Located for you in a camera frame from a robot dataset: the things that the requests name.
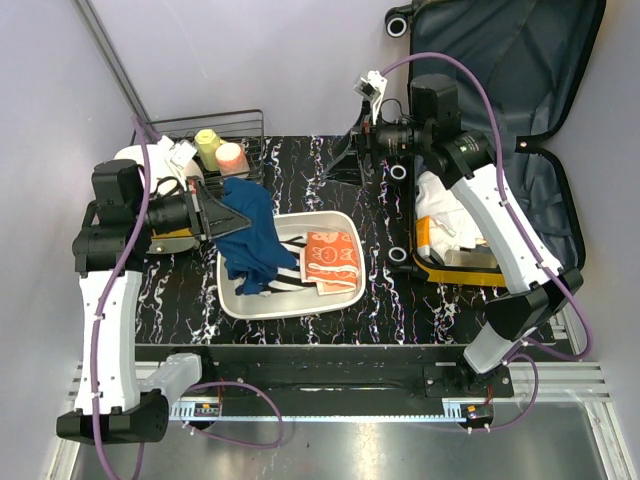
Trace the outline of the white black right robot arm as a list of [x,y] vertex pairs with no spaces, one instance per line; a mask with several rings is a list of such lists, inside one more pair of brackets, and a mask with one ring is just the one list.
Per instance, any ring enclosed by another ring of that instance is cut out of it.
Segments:
[[480,131],[462,128],[452,79],[442,74],[416,77],[410,84],[410,104],[417,116],[398,124],[385,124],[380,118],[386,84],[377,71],[356,82],[354,89],[363,98],[360,113],[336,144],[323,175],[329,181],[361,185],[367,164],[417,155],[471,215],[507,288],[487,304],[487,322],[465,348],[453,374],[460,393],[476,396],[488,387],[489,373],[520,340],[564,307],[566,295],[575,293],[583,278],[546,248],[507,190],[497,168],[497,143]]

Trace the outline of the white cloth garment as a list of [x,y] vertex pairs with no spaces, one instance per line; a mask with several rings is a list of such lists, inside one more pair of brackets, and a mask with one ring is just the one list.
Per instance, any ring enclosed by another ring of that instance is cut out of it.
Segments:
[[427,219],[428,244],[433,251],[443,257],[449,250],[487,245],[469,212],[436,175],[422,173],[416,187],[416,219]]

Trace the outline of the yellow Pikachu suitcase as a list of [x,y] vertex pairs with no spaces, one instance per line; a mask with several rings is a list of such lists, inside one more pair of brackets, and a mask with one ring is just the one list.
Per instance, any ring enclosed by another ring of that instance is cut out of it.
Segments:
[[582,268],[585,243],[560,160],[543,147],[564,124],[604,16],[602,1],[415,1],[387,11],[417,76],[457,86],[462,126],[500,139],[509,187],[546,248]]

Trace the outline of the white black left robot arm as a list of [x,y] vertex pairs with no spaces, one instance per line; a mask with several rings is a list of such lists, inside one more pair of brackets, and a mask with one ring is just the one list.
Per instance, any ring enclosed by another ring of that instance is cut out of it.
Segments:
[[91,177],[95,198],[72,244],[84,307],[81,380],[72,410],[56,420],[62,439],[156,443],[186,389],[203,396],[215,386],[216,372],[198,353],[171,355],[149,380],[137,379],[135,318],[144,259],[157,233],[189,229],[213,241],[251,221],[195,176],[182,192],[157,199],[150,197],[147,177],[131,159],[101,163]]

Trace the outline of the navy blue garment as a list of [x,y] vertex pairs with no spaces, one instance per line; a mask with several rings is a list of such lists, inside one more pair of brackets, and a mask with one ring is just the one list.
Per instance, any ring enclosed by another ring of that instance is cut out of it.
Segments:
[[258,295],[276,279],[279,268],[296,267],[296,258],[280,243],[271,195],[262,185],[228,178],[222,203],[251,221],[249,228],[216,240],[228,277],[243,280],[235,290],[237,295]]

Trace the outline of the orange white patterned towel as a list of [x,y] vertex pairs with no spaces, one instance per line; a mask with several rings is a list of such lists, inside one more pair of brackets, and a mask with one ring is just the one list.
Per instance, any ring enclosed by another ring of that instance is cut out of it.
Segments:
[[300,259],[303,279],[313,283],[320,296],[355,290],[360,261],[348,233],[310,231]]

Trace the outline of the white plastic tray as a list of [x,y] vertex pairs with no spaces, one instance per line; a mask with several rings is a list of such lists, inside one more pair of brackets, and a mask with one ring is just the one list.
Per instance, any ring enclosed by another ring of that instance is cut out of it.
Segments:
[[270,320],[309,316],[345,309],[360,300],[366,290],[366,268],[364,253],[354,222],[346,214],[335,211],[316,211],[277,215],[275,228],[281,242],[297,238],[298,244],[306,242],[306,233],[343,232],[352,236],[360,271],[356,276],[356,286],[352,292],[320,295],[314,286],[287,286],[283,282],[275,284],[274,293],[259,295],[238,295],[239,279],[231,280],[222,256],[218,256],[217,284],[221,308],[231,317],[241,320]]

